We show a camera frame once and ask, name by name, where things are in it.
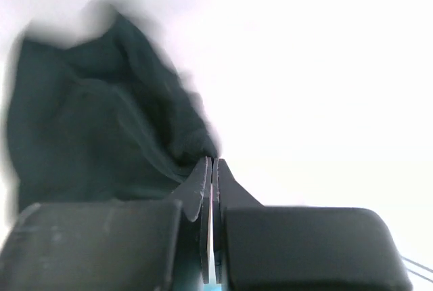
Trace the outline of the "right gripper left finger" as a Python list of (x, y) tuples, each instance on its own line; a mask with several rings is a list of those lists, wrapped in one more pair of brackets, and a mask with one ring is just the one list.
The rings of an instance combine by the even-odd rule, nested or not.
[(173, 269), (174, 284), (208, 283), (208, 158), (173, 192), (182, 215)]

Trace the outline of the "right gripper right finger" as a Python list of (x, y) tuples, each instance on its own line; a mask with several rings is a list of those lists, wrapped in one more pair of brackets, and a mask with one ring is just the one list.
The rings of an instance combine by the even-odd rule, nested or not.
[(238, 207), (263, 207), (263, 205), (235, 180), (227, 162), (222, 158), (216, 158), (212, 161), (212, 220), (217, 284), (223, 283), (225, 211), (228, 208)]

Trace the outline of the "black t shirt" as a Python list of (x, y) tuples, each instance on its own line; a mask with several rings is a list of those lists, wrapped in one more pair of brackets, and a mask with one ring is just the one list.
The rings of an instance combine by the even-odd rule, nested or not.
[(18, 210), (37, 202), (159, 199), (219, 151), (200, 109), (139, 19), (93, 6), (78, 43), (35, 22), (14, 45), (6, 142)]

